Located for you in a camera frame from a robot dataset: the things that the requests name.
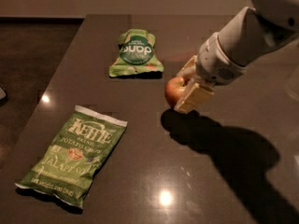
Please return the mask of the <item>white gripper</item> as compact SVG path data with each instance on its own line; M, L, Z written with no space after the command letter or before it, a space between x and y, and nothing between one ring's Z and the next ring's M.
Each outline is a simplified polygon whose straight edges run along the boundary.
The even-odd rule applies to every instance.
M219 35L214 33L178 71L177 76L185 80L196 76L215 85L228 85L245 74L246 69L231 61L222 50ZM188 114L214 95L210 88L190 81L182 96L178 99L174 110Z

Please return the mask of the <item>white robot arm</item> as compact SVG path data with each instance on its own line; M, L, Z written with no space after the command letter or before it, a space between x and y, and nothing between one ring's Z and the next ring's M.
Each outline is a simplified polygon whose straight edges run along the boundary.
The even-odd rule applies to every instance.
M177 112L191 112L214 94L216 86L232 83L245 74L249 64L298 37L299 0L251 2L178 72L187 79L187 86L174 105Z

